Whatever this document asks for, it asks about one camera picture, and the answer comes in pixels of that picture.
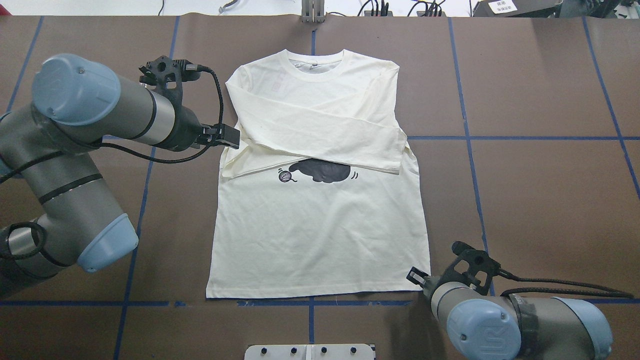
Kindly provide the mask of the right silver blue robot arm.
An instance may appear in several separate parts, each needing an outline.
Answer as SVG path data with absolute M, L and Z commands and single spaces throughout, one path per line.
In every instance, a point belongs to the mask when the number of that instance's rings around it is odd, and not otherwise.
M 610 322 L 589 301 L 482 295 L 417 268 L 407 280 L 422 287 L 433 316 L 468 360 L 605 360 L 612 353 Z

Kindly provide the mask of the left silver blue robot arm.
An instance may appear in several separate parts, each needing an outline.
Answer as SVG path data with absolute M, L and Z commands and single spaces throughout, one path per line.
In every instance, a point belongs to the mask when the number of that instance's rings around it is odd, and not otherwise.
M 137 82 L 80 55 L 57 54 L 35 75 L 28 105 L 1 117 L 1 181 L 21 175 L 44 213 L 1 230 L 1 297 L 78 265 L 100 271 L 138 246 L 137 231 L 90 157 L 102 148 L 160 164 L 189 162 L 214 146 L 238 149 L 240 132 L 203 124 L 183 105 L 183 83 L 215 71 L 164 55 Z

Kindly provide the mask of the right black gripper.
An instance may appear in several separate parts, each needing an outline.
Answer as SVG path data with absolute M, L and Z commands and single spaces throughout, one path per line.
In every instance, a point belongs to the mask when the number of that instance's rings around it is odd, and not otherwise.
M 441 282 L 441 276 L 430 276 L 428 273 L 416 268 L 415 266 L 411 267 L 410 271 L 407 273 L 406 279 L 410 283 L 421 287 L 423 294 L 428 301 L 432 300 L 434 292 L 438 289 Z

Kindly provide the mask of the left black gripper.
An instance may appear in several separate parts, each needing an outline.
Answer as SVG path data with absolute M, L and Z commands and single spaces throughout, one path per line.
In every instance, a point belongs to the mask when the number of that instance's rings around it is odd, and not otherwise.
M 240 130 L 230 125 L 222 125 L 222 117 L 215 124 L 203 124 L 196 114 L 187 107 L 174 109 L 174 125 L 170 132 L 170 151 L 181 152 L 188 148 L 198 149 L 201 145 L 220 145 L 238 150 Z

